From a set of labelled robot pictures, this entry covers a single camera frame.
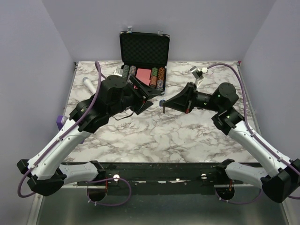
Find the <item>blue plastic key tag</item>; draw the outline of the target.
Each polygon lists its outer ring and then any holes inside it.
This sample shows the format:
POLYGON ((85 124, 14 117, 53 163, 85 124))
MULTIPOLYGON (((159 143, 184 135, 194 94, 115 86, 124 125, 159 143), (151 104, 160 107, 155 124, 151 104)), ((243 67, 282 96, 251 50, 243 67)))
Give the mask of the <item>blue plastic key tag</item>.
POLYGON ((165 100, 164 100, 164 99, 159 101, 159 105, 160 105, 160 106, 162 106, 164 103, 165 103, 165 100))

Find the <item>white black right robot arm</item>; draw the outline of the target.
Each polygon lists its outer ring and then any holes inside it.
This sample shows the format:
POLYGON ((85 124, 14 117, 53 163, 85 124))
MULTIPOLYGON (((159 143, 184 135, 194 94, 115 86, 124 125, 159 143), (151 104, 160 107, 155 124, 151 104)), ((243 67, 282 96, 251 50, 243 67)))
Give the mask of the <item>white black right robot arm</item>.
POLYGON ((260 188, 272 201, 283 202, 300 186, 300 161, 283 155, 246 124, 246 118, 233 106, 239 99, 235 87, 220 84, 213 94, 198 92, 192 82, 176 96, 162 102, 163 108, 190 113, 193 108, 216 112, 217 129, 241 144, 262 166, 254 168, 227 159, 217 166, 216 179, 225 184, 239 180, 260 188))

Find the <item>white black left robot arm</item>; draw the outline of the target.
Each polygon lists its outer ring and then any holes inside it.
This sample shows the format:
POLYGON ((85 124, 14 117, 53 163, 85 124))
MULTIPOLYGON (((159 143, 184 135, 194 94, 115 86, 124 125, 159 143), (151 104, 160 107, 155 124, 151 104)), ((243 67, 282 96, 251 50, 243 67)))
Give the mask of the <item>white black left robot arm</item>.
POLYGON ((96 93, 79 102, 58 134, 33 158, 22 159, 17 167, 33 193, 49 196, 62 186, 75 182, 103 182, 105 171, 97 161, 67 165, 63 161, 81 142, 108 124, 109 119, 130 109, 139 115, 152 106, 151 99, 160 95, 135 76, 127 82, 110 75, 100 82, 96 93))

